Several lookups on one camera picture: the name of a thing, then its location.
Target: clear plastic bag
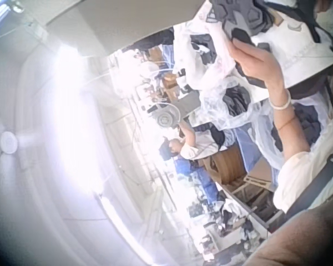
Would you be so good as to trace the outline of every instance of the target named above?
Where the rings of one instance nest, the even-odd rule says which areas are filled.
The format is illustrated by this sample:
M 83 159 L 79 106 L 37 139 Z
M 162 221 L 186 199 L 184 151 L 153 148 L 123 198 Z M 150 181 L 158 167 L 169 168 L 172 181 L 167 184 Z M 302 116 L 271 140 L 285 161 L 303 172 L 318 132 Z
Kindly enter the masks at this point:
M 291 102 L 292 104 L 299 103 L 305 106 L 314 106 L 318 114 L 318 120 L 321 124 L 322 135 L 324 128 L 327 127 L 331 118 L 329 103 L 325 100 L 325 98 L 320 93 L 316 93 L 300 100 L 292 100 Z M 280 152 L 280 150 L 275 146 L 275 140 L 271 135 L 273 122 L 273 109 L 267 100 L 261 107 L 260 115 L 252 122 L 250 136 L 257 144 L 260 152 L 269 164 L 273 168 L 280 170 L 285 163 L 285 159 L 282 152 Z
M 243 126 L 260 114 L 260 103 L 254 103 L 252 98 L 248 105 L 247 112 L 243 112 L 240 115 L 230 115 L 227 104 L 223 101 L 223 96 L 228 88 L 233 88 L 237 85 L 244 85 L 244 81 L 235 76 L 225 78 L 220 85 L 208 91 L 200 92 L 201 107 L 199 112 L 203 114 L 203 117 L 208 117 L 218 130 L 234 129 L 239 126 Z
M 234 59 L 226 47 L 227 37 L 221 23 L 207 23 L 205 20 L 212 5 L 205 1 L 198 13 L 189 22 L 174 26 L 173 73 L 185 69 L 187 83 L 194 90 L 208 90 L 217 86 L 235 67 Z M 201 55 L 191 44 L 191 35 L 210 34 L 213 39 L 217 58 L 215 63 L 205 66 Z

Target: person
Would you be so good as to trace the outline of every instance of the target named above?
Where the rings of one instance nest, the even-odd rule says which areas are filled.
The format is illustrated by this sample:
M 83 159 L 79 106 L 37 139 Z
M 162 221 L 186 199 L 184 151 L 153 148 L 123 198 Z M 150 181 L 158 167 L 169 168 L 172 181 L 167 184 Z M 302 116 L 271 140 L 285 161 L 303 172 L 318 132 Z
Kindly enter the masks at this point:
M 274 124 L 279 132 L 285 157 L 277 178 L 279 185 L 274 194 L 274 205 L 286 213 L 333 154 L 333 119 L 310 150 L 275 57 L 237 39 L 228 42 L 228 49 L 245 74 L 263 80 L 269 91 L 269 101 L 274 109 Z M 333 178 L 310 208 L 323 204 L 332 195 Z
M 235 135 L 231 130 L 223 130 L 218 132 L 224 133 L 222 143 L 218 143 L 213 136 L 213 132 L 217 130 L 207 129 L 202 132 L 195 130 L 184 120 L 179 123 L 180 130 L 184 134 L 182 140 L 172 139 L 169 141 L 171 153 L 180 155 L 187 160 L 198 160 L 206 158 L 218 151 L 224 151 L 235 142 Z
M 287 213 L 333 154 L 333 119 L 310 149 L 275 57 L 237 39 L 228 41 L 227 47 L 244 73 L 263 80 L 269 91 L 285 157 L 274 204 Z M 308 209 L 280 227 L 245 265 L 333 265 L 333 176 L 315 196 Z

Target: white cloth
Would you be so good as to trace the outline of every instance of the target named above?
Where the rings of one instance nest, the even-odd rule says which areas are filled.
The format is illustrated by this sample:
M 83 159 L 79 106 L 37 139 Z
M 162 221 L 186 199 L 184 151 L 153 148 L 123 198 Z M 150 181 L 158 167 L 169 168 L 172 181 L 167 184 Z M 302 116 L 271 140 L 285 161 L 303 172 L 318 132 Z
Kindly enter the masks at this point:
M 256 45 L 269 43 L 284 73 L 285 87 L 289 88 L 333 65 L 332 42 L 322 29 L 316 28 L 321 43 L 315 43 L 305 23 L 301 24 L 299 32 L 290 30 L 289 26 L 296 28 L 300 23 L 278 13 L 284 21 L 279 26 L 273 25 L 266 33 L 252 36 L 251 40 Z
M 300 152 L 288 159 L 277 177 L 279 186 L 274 194 L 274 205 L 285 213 L 305 188 L 325 166 L 333 153 L 333 119 L 323 131 L 311 152 Z M 323 204 L 333 195 L 333 178 L 318 195 L 310 208 Z
M 224 132 L 226 139 L 220 151 L 226 150 L 228 146 L 231 146 L 235 142 L 235 135 L 231 130 L 224 130 Z M 210 130 L 195 132 L 195 135 L 196 147 L 191 147 L 185 143 L 180 151 L 181 157 L 187 160 L 197 160 L 211 156 L 219 151 L 218 145 L 212 138 Z
M 236 214 L 238 217 L 247 216 L 247 212 L 239 206 L 239 204 L 233 199 L 226 198 L 222 212 L 228 211 L 230 213 Z

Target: dark fabric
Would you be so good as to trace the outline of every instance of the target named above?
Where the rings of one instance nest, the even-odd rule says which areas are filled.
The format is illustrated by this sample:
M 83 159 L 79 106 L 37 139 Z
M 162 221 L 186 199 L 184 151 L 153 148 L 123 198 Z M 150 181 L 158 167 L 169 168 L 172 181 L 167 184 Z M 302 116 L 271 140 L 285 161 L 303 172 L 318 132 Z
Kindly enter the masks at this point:
M 191 35 L 191 44 L 195 50 L 199 50 L 199 45 L 210 49 L 210 52 L 201 54 L 204 65 L 213 64 L 216 61 L 217 53 L 210 34 Z
M 245 231 L 248 231 L 248 232 L 251 232 L 254 230 L 254 227 L 253 227 L 253 224 L 251 223 L 251 221 L 249 219 L 247 219 L 245 221 L 245 223 L 242 225 L 242 228 L 245 230 Z
M 226 141 L 226 135 L 224 134 L 224 132 L 222 130 L 218 130 L 216 126 L 212 123 L 202 124 L 194 127 L 193 129 L 195 132 L 205 132 L 206 130 L 210 130 L 213 140 L 218 145 L 218 150 L 221 149 L 222 145 Z
M 221 21 L 226 34 L 228 27 L 234 27 L 234 25 L 239 27 L 235 12 L 243 16 L 246 27 L 252 36 L 266 32 L 273 24 L 273 17 L 263 6 L 262 1 L 211 0 L 211 3 L 212 10 L 208 15 L 207 22 Z
M 318 120 L 318 113 L 314 106 L 305 106 L 299 103 L 294 104 L 295 115 L 299 119 L 301 127 L 305 133 L 306 140 L 310 146 L 314 144 L 321 134 L 321 124 Z M 275 146 L 279 151 L 283 151 L 282 142 L 278 130 L 273 123 L 271 136 L 275 140 Z
M 308 26 L 309 31 L 310 31 L 315 43 L 321 42 L 321 38 L 320 38 L 319 34 L 317 33 L 317 31 L 315 30 L 315 28 L 322 29 L 325 33 L 327 33 L 327 35 L 329 36 L 329 38 L 332 41 L 332 45 L 331 45 L 330 49 L 333 52 L 332 35 L 329 34 L 323 28 L 321 28 L 314 17 L 314 9 L 315 9 L 315 5 L 316 5 L 315 0 L 297 1 L 296 8 L 291 8 L 291 7 L 283 6 L 281 4 L 270 3 L 270 2 L 266 2 L 266 5 L 276 11 L 279 11 L 279 12 L 289 16 L 290 18 L 296 19 L 297 21 L 304 22 Z
M 147 51 L 160 44 L 173 45 L 174 42 L 174 31 L 172 28 L 162 30 L 154 33 L 148 37 L 143 38 L 135 42 L 134 44 L 122 49 L 122 52 L 126 52 L 132 49 L 138 49 L 140 51 Z
M 236 87 L 226 89 L 223 102 L 227 104 L 231 116 L 238 116 L 248 111 L 250 95 L 244 87 L 237 85 Z
M 188 212 L 189 212 L 189 216 L 191 218 L 197 217 L 197 216 L 205 213 L 204 208 L 202 207 L 201 204 L 194 204 L 192 206 L 189 206 Z

